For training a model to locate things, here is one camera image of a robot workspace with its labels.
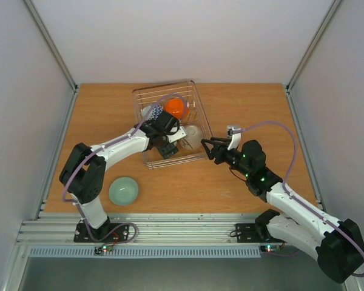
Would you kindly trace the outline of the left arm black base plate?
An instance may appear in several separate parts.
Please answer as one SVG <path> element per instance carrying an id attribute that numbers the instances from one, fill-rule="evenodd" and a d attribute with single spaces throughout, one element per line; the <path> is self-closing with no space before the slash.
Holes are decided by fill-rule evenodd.
<path id="1" fill-rule="evenodd" d="M 85 223 L 76 226 L 73 241 L 75 243 L 114 243 L 128 240 L 130 226 L 127 224 L 110 223 L 93 229 Z"/>

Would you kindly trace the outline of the red blue patterned bowl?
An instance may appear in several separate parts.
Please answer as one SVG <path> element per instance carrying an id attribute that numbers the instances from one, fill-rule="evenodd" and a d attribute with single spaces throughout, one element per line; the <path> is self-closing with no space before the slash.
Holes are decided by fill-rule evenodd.
<path id="1" fill-rule="evenodd" d="M 141 111 L 141 116 L 145 121 L 154 121 L 163 112 L 163 106 L 161 104 L 145 106 Z"/>

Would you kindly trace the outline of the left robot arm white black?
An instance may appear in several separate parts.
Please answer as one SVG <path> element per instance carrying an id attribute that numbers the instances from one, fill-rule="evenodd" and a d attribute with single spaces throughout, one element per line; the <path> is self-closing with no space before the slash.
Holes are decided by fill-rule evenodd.
<path id="1" fill-rule="evenodd" d="M 107 170 L 136 153 L 158 149 L 167 159 L 178 152 L 176 143 L 187 136 L 185 128 L 170 113 L 162 111 L 157 118 L 142 120 L 127 133 L 110 141 L 87 146 L 79 143 L 72 149 L 59 176 L 64 186 L 62 198 L 69 193 L 89 225 L 88 233 L 95 241 L 109 237 L 110 226 L 99 194 Z"/>

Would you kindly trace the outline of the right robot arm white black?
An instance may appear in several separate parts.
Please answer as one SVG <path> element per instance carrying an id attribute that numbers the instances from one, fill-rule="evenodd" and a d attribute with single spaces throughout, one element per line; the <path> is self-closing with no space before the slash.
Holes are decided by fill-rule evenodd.
<path id="1" fill-rule="evenodd" d="M 203 148 L 216 164 L 226 163 L 245 177 L 248 190 L 273 206 L 255 220 L 262 240 L 289 243 L 314 259 L 323 273 L 344 283 L 364 266 L 364 241 L 358 225 L 341 221 L 314 206 L 266 166 L 266 155 L 256 140 L 237 149 L 235 138 L 202 139 Z"/>

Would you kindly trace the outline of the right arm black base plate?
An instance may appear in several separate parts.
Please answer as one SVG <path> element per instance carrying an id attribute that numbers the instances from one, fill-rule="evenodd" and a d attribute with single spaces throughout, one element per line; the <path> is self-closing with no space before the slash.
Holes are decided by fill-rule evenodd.
<path id="1" fill-rule="evenodd" d="M 238 223 L 235 225 L 236 239 L 238 243 L 283 243 L 282 240 L 268 236 L 263 238 L 255 229 L 254 223 Z"/>

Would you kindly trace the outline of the steel wire dish rack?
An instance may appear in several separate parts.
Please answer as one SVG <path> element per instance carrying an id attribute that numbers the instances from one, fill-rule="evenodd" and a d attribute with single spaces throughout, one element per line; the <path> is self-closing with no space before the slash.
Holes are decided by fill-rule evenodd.
<path id="1" fill-rule="evenodd" d="M 163 158 L 156 148 L 144 152 L 143 161 L 148 168 L 156 169 L 207 158 L 201 140 L 210 138 L 212 136 L 212 130 L 207 120 L 197 86 L 193 80 L 142 87 L 133 90 L 132 95 L 136 122 L 142 120 L 143 114 L 147 112 L 147 109 L 153 103 L 158 102 L 164 107 L 167 101 L 160 101 L 164 96 L 167 96 L 169 100 L 175 98 L 183 99 L 187 106 L 187 115 L 180 121 L 180 125 L 175 126 L 172 131 L 174 132 L 176 129 L 184 128 L 186 133 L 197 134 L 196 139 L 185 135 L 183 138 L 175 140 L 171 147 L 173 154 L 166 159 Z"/>

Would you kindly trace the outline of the pale green bowl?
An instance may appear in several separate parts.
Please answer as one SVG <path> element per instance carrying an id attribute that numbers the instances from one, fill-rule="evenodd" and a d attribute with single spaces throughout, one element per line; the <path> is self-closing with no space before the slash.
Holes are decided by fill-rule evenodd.
<path id="1" fill-rule="evenodd" d="M 114 180 L 109 187 L 109 199 L 118 206 L 128 206 L 133 203 L 139 192 L 138 183 L 130 177 Z"/>

